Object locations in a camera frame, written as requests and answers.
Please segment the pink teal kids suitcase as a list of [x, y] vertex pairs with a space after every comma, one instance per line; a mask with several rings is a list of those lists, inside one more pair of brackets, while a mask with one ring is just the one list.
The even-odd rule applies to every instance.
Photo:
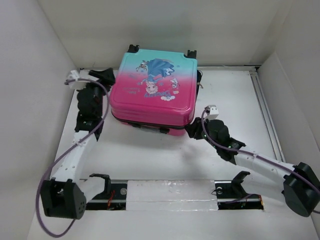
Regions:
[[182, 53], [131, 44], [111, 88], [111, 113], [135, 128], [183, 136], [194, 119], [201, 78], [196, 50]]

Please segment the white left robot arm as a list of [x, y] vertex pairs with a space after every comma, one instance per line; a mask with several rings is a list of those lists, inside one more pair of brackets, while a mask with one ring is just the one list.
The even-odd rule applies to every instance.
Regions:
[[56, 172], [43, 181], [40, 188], [45, 216], [79, 220], [84, 215], [87, 203], [96, 196], [107, 198], [111, 194], [111, 179], [107, 174], [93, 173], [87, 180], [81, 174], [89, 154], [97, 144], [103, 130], [108, 109], [103, 109], [103, 98], [115, 84], [114, 70], [90, 70], [89, 76], [80, 77], [72, 70], [65, 85], [77, 91], [76, 126], [73, 140], [58, 163]]

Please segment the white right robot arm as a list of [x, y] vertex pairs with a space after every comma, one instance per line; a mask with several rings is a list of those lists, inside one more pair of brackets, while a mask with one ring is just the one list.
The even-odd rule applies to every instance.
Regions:
[[190, 138], [207, 141], [221, 159], [248, 169], [232, 180], [231, 191], [235, 196], [268, 196], [286, 203], [302, 217], [315, 212], [320, 203], [320, 181], [308, 164], [285, 163], [251, 151], [245, 143], [232, 138], [219, 119], [197, 117], [185, 130]]

